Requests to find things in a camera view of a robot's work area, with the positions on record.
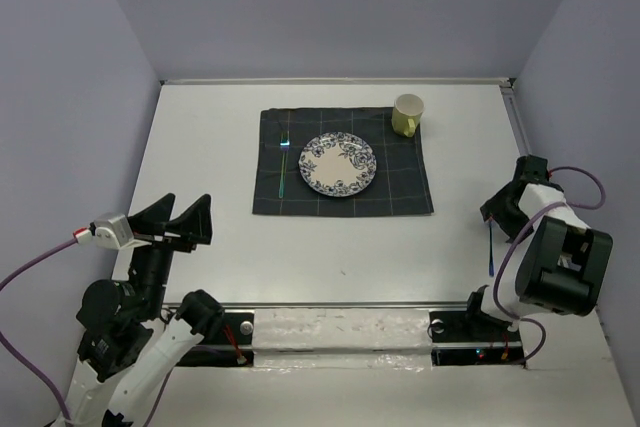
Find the iridescent blue spoon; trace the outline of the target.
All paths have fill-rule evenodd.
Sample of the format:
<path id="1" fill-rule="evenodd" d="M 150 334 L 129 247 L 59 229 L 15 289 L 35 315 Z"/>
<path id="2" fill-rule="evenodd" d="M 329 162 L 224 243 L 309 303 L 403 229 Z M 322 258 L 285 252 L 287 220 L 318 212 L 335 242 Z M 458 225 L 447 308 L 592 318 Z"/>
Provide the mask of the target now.
<path id="1" fill-rule="evenodd" d="M 490 278 L 495 276 L 495 263 L 494 263 L 494 219 L 489 217 L 487 220 L 488 232 L 489 232 L 489 261 L 488 261 L 488 275 Z"/>

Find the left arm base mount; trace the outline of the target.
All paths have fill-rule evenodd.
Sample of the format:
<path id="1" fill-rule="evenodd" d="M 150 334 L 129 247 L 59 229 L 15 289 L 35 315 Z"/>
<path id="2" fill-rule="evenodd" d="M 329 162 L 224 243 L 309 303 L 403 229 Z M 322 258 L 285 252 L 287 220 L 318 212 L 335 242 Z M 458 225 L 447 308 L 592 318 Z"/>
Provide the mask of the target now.
<path id="1" fill-rule="evenodd" d="M 227 311 L 224 326 L 186 353 L 177 367 L 252 367 L 254 316 L 255 313 L 250 310 Z"/>

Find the iridescent fork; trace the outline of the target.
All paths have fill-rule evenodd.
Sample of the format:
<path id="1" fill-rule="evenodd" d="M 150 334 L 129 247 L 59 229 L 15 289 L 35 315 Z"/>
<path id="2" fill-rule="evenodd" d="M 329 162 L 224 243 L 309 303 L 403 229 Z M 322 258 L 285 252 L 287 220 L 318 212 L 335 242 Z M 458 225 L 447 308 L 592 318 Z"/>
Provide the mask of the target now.
<path id="1" fill-rule="evenodd" d="M 279 174 L 278 198 L 282 200 L 284 198 L 284 192 L 285 192 L 288 152 L 290 148 L 290 133 L 288 130 L 281 132 L 279 147 L 281 152 L 281 163 L 280 163 L 280 174 Z"/>

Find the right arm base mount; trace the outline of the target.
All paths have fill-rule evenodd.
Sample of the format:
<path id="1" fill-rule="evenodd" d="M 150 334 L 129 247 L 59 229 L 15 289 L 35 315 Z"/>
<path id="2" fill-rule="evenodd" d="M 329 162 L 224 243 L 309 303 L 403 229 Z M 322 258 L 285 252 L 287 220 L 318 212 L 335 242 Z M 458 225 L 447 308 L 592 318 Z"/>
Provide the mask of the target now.
<path id="1" fill-rule="evenodd" d="M 518 331 L 480 310 L 486 286 L 472 292 L 464 310 L 430 313 L 427 334 L 434 367 L 518 365 L 525 353 Z"/>

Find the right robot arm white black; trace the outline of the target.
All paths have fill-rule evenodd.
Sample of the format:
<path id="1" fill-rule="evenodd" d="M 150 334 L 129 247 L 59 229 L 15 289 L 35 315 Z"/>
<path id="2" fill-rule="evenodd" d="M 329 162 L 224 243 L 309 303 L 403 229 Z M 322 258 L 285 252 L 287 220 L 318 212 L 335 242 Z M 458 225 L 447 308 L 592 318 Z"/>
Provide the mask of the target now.
<path id="1" fill-rule="evenodd" d="M 516 329 L 536 314 L 585 317 L 595 309 L 613 239 L 579 218 L 580 205 L 553 173 L 546 159 L 521 156 L 512 179 L 481 206 L 482 220 L 509 247 L 489 263 L 490 283 L 470 294 L 460 315 L 468 337 Z"/>

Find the dark checked cloth placemat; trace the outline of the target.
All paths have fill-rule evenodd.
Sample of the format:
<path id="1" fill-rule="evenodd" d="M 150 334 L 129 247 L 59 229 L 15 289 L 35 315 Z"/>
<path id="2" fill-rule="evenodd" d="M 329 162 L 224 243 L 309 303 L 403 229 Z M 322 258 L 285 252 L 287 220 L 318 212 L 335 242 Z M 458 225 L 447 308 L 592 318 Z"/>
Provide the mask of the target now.
<path id="1" fill-rule="evenodd" d="M 421 135 L 393 130 L 389 107 L 260 114 L 256 215 L 431 215 Z"/>

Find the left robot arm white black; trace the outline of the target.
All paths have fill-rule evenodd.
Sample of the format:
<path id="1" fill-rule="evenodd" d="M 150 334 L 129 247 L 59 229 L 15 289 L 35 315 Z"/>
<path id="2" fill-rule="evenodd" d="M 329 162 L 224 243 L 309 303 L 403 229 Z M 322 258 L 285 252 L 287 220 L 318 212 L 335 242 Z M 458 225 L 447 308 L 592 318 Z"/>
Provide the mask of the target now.
<path id="1" fill-rule="evenodd" d="M 126 280 L 101 279 L 85 290 L 76 318 L 84 329 L 65 412 L 57 426 L 130 426 L 136 404 L 200 342 L 215 339 L 224 308 L 203 290 L 188 293 L 161 335 L 159 319 L 173 257 L 213 239 L 211 197 L 171 215 L 168 193 L 139 213 L 105 214 L 75 236 L 109 250 L 131 250 Z"/>

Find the pale yellow-green mug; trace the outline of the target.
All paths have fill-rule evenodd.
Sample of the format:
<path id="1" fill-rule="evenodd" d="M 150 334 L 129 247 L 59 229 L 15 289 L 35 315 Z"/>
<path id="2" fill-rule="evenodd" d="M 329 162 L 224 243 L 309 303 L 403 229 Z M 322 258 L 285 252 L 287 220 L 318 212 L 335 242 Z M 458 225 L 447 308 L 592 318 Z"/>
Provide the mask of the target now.
<path id="1" fill-rule="evenodd" d="M 415 136 L 422 114 L 424 103 L 414 94 L 402 94 L 395 99 L 391 116 L 394 132 L 403 137 Z"/>

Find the blue floral ceramic plate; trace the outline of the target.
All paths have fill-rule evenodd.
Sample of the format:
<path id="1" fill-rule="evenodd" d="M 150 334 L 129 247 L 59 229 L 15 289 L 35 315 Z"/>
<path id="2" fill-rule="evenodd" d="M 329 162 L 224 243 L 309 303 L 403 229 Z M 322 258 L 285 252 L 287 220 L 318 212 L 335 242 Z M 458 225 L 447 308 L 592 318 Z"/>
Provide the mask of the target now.
<path id="1" fill-rule="evenodd" d="M 374 180 L 377 158 L 362 138 L 327 132 L 311 139 L 298 160 L 305 183 L 316 193 L 346 198 L 364 191 Z"/>

